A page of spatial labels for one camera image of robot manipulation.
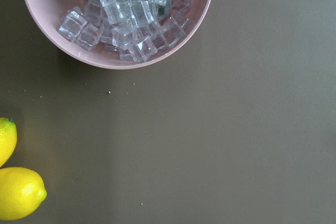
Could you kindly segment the pink bowl with ice cubes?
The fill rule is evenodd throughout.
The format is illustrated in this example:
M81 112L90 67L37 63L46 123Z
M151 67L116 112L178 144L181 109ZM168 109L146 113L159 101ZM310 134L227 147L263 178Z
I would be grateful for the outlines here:
M186 16L193 24L191 28L187 29L186 37L180 40L173 48L158 52L144 63L121 60L118 53L103 51L102 45L93 48L91 51L86 51L75 43L69 42L58 33L61 16L74 6L83 7L85 0L25 0L25 3L39 29L64 53L95 67L125 70L146 67L176 53L190 40L201 25L211 0L191 0L191 10L187 12Z

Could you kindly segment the upper whole lemon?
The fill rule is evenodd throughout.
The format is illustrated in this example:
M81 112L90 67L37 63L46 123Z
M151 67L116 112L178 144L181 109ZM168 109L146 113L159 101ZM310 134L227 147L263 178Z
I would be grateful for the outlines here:
M17 144L17 128L13 120L1 118L1 166L11 157Z

